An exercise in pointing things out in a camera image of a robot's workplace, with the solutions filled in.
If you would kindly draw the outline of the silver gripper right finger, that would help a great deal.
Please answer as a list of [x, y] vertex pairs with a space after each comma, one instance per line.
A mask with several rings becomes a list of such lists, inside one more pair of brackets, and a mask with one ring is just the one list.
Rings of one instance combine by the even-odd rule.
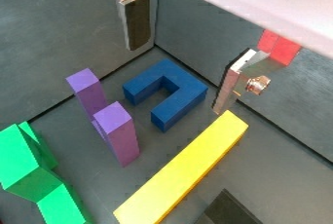
[[225, 68], [213, 103], [215, 114], [221, 115], [245, 93], [261, 95], [270, 84], [268, 74], [284, 67], [264, 51], [246, 49]]

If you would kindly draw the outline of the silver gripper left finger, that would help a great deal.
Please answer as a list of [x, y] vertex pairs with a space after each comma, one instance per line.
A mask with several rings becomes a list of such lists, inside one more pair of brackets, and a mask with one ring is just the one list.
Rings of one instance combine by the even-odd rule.
[[116, 0], [126, 47], [135, 51], [150, 40], [150, 0]]

